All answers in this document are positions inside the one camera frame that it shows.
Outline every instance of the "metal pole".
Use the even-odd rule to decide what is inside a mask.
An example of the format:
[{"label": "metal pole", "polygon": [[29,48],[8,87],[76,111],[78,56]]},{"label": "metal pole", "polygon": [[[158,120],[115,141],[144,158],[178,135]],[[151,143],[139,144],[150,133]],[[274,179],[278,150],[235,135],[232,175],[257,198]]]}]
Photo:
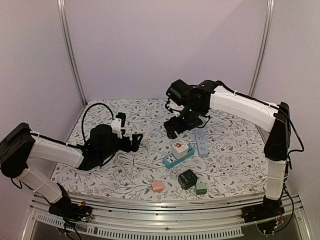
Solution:
[{"label": "metal pole", "polygon": [[60,16],[60,22],[61,22],[64,43],[65,43],[66,51],[68,54],[74,83],[75,83],[76,90],[79,94],[79,98],[81,100],[82,105],[86,106],[88,102],[87,102],[85,92],[84,92],[84,89],[83,89],[83,86],[82,86],[82,83],[80,80],[80,75],[79,75],[79,71],[78,71],[78,67],[77,67],[77,63],[76,63],[76,58],[75,58],[74,50],[73,50],[72,43],[71,43],[65,1],[64,0],[57,0],[57,4],[58,4],[58,11],[59,11],[59,16]]},{"label": "metal pole", "polygon": [[272,16],[274,13],[274,6],[275,6],[275,0],[268,0],[259,56],[255,65],[253,78],[252,78],[252,82],[249,90],[249,96],[252,96],[252,97],[255,95],[262,64],[266,54],[267,43],[268,43],[268,38],[269,38],[269,33],[270,33],[271,23],[272,23]]}]

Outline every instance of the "power socket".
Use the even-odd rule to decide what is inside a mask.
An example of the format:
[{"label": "power socket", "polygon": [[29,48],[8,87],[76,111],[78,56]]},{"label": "power socket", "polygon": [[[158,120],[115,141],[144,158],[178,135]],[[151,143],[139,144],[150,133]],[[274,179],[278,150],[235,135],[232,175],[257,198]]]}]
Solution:
[{"label": "power socket", "polygon": [[186,156],[188,154],[188,149],[188,144],[182,139],[178,139],[171,144],[171,153],[176,159],[181,159]]},{"label": "power socket", "polygon": [[190,144],[188,144],[189,149],[188,152],[186,154],[186,156],[177,159],[172,153],[165,156],[162,160],[163,164],[165,165],[165,167],[167,169],[173,168],[174,166],[178,165],[179,163],[181,163],[182,161],[186,160],[187,158],[190,158],[191,156],[193,156],[195,154],[195,149],[193,146],[191,146]]},{"label": "power socket", "polygon": [[207,147],[204,130],[202,128],[195,128],[194,137],[199,157],[208,157],[209,150]]}]

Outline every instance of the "white backdrop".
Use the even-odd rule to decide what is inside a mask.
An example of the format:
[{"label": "white backdrop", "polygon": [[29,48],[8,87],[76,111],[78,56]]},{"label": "white backdrop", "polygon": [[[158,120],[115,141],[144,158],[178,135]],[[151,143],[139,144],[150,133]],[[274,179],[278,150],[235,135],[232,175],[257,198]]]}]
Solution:
[{"label": "white backdrop", "polygon": [[[82,106],[74,84],[57,1],[0,4],[0,140],[19,123],[65,141]],[[47,176],[53,162],[33,159]],[[0,173],[0,239],[17,240],[33,192]]]},{"label": "white backdrop", "polygon": [[164,98],[176,79],[223,80],[248,93],[267,2],[66,1],[88,100]]},{"label": "white backdrop", "polygon": [[[305,145],[292,153],[289,189],[299,193],[314,239],[320,235],[320,2],[276,1],[255,96],[287,102]],[[291,131],[291,148],[300,148]]]}]

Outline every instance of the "coiled white cable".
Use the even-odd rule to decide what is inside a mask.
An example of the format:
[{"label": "coiled white cable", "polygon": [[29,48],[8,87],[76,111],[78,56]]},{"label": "coiled white cable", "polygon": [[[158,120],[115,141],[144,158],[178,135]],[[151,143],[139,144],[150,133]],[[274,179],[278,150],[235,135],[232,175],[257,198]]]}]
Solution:
[{"label": "coiled white cable", "polygon": [[153,161],[150,158],[150,147],[149,143],[146,140],[142,141],[141,145],[144,146],[147,150],[146,157],[142,155],[134,156],[133,154],[121,152],[116,155],[116,158],[114,159],[114,164],[122,168],[136,167],[140,169],[157,169],[165,166],[162,163],[162,159]]}]

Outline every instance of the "wire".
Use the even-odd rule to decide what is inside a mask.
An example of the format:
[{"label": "wire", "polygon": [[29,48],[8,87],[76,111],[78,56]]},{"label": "wire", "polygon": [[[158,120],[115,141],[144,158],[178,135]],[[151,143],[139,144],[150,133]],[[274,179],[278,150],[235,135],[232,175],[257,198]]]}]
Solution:
[{"label": "wire", "polygon": [[[12,178],[11,178],[11,182],[12,182],[18,189],[22,189],[21,181],[19,181],[19,182],[20,182],[20,187],[13,181]],[[33,191],[33,189],[32,189],[31,187],[29,187],[27,184],[25,184],[25,183],[23,183],[23,184],[24,184],[25,186],[27,186],[28,189],[30,189],[31,191]],[[72,225],[72,223],[70,222],[70,220],[69,220],[67,217],[65,217],[64,214],[62,214],[61,211],[60,211],[56,206],[54,206],[51,202],[49,202],[49,200],[48,200],[47,198],[45,198],[43,195],[41,195],[41,196],[42,196],[43,199],[50,205],[50,207],[54,208],[54,210],[62,216],[63,220],[65,221],[65,224],[64,224],[64,234],[65,234],[65,236],[68,237],[68,238],[71,239],[71,240],[75,240],[75,239],[71,238],[70,236],[68,236],[68,234],[66,233],[66,230],[67,230],[67,229],[66,229],[66,224],[68,224],[71,228],[74,229],[74,231],[75,231],[76,235],[78,236],[79,240],[82,240],[82,238],[81,238],[80,234],[78,233],[76,227]]]},{"label": "wire", "polygon": [[289,193],[286,185],[284,185],[284,191],[285,191],[285,194],[289,197],[289,199],[291,201],[292,212],[291,212],[291,215],[290,215],[288,222],[281,229],[276,231],[277,233],[281,232],[283,229],[285,229],[289,225],[289,223],[291,222],[292,218],[294,217],[294,213],[295,213],[295,203],[294,203],[294,200],[292,199],[292,197],[290,196],[290,193]]},{"label": "wire", "polygon": [[205,124],[203,126],[196,126],[197,129],[203,129],[207,125],[207,123],[210,121],[210,119],[211,119],[210,115],[209,116],[205,116],[205,117],[208,118],[208,120],[205,122]]},{"label": "wire", "polygon": [[154,164],[160,164],[157,163],[158,161],[160,161],[160,159],[158,161],[153,161],[150,158],[150,147],[148,142],[144,142],[145,148],[147,150],[147,156],[144,157],[142,155],[139,156],[130,156],[129,154],[124,154],[124,153],[119,153],[117,155],[117,159],[114,161],[114,164],[118,167],[122,167],[122,168],[131,168],[131,167],[136,167],[139,169],[157,169],[157,168],[162,168],[164,165],[161,162],[161,165],[154,165]]},{"label": "wire", "polygon": [[82,237],[80,236],[78,230],[76,229],[75,226],[73,226],[73,224],[70,222],[70,220],[67,217],[65,217],[64,214],[62,214],[61,211],[56,206],[54,206],[51,202],[49,202],[48,199],[46,199],[44,196],[42,196],[42,197],[50,205],[50,207],[54,208],[54,210],[56,210],[62,216],[62,219],[65,222],[64,225],[63,225],[64,226],[64,235],[66,237],[68,237],[69,239],[71,239],[71,240],[75,240],[74,238],[69,236],[69,233],[67,233],[67,226],[66,225],[68,225],[69,227],[73,228],[73,230],[74,230],[75,234],[77,235],[78,239],[82,240]]},{"label": "wire", "polygon": [[83,117],[82,117],[82,120],[81,120],[81,132],[82,132],[82,138],[83,138],[84,144],[87,143],[86,136],[85,136],[85,130],[84,130],[85,118],[86,118],[86,115],[87,115],[88,111],[89,111],[91,108],[93,108],[94,106],[97,106],[97,105],[102,105],[102,106],[106,107],[106,108],[109,110],[109,112],[111,113],[112,120],[114,120],[114,113],[112,112],[112,110],[110,109],[110,107],[108,107],[108,105],[106,105],[106,104],[104,104],[104,103],[102,103],[102,102],[97,102],[97,103],[92,104],[91,106],[89,106],[89,107],[85,110],[85,112],[84,112],[84,114],[83,114]]},{"label": "wire", "polygon": [[72,148],[75,148],[75,149],[80,149],[79,146],[75,146],[75,145],[72,145],[72,144],[68,144],[68,143],[65,143],[64,141],[56,140],[56,139],[53,139],[53,138],[51,138],[51,137],[41,135],[41,134],[39,134],[38,132],[32,131],[32,132],[31,132],[31,135],[32,135],[32,136],[35,136],[35,137],[38,137],[38,138],[41,138],[41,139],[49,140],[49,141],[54,142],[54,143],[57,143],[57,144],[64,145],[64,146],[66,146],[66,147],[72,147]]},{"label": "wire", "polygon": [[[65,235],[68,239],[70,239],[70,240],[75,240],[74,238],[72,238],[72,237],[69,236],[70,233],[67,233],[66,224],[64,224],[63,226],[64,226],[64,235]],[[82,240],[82,238],[81,238],[79,232],[76,230],[76,228],[73,227],[73,229],[74,229],[76,235],[78,236],[79,240]]]},{"label": "wire", "polygon": [[290,154],[291,154],[291,153],[293,153],[293,152],[300,152],[300,153],[302,153],[302,152],[305,151],[305,146],[304,146],[304,144],[303,144],[303,142],[302,142],[302,140],[301,140],[301,138],[300,138],[300,136],[299,136],[299,134],[298,134],[295,126],[294,126],[294,123],[291,121],[291,119],[290,119],[290,117],[288,116],[288,114],[287,114],[286,112],[284,112],[281,108],[279,108],[279,107],[277,107],[277,106],[274,106],[274,105],[271,105],[271,104],[269,104],[269,103],[267,103],[267,102],[265,102],[265,101],[259,100],[259,99],[255,98],[255,97],[248,96],[248,95],[245,95],[245,94],[243,94],[243,93],[241,93],[241,92],[234,91],[234,90],[232,90],[231,88],[227,87],[222,81],[217,81],[217,82],[218,82],[219,84],[221,84],[225,89],[227,89],[228,91],[232,92],[233,94],[239,95],[239,96],[244,97],[244,98],[246,98],[246,99],[250,99],[250,100],[256,101],[256,102],[258,102],[258,103],[261,103],[261,104],[263,104],[263,105],[269,106],[269,107],[271,107],[271,108],[273,108],[273,109],[276,109],[276,110],[278,110],[279,112],[281,112],[281,113],[286,117],[286,119],[289,121],[289,123],[290,123],[290,125],[291,125],[291,127],[292,127],[292,129],[293,129],[293,131],[294,131],[294,134],[295,134],[296,138],[298,139],[298,141],[299,141],[299,143],[300,143],[300,146],[301,146],[301,149],[292,149],[292,150],[290,150],[290,151],[287,153],[287,157],[288,157],[288,159],[289,159],[290,164],[291,164],[291,158],[290,158]]},{"label": "wire", "polygon": [[285,221],[285,217],[282,215],[282,213],[280,211],[278,212],[278,214],[280,215],[280,218],[279,218],[278,222],[280,220],[283,220],[283,222],[284,222]]},{"label": "wire", "polygon": [[21,181],[19,181],[19,183],[20,183],[20,186],[18,186],[15,182],[14,182],[14,180],[11,178],[11,182],[13,183],[13,185],[15,185],[18,189],[22,189],[22,183],[21,183]]},{"label": "wire", "polygon": [[110,162],[111,159],[113,159],[115,155],[116,155],[116,153],[114,153],[107,161],[105,161],[103,164],[101,164],[100,168],[102,168],[104,165],[106,165],[108,162]]}]

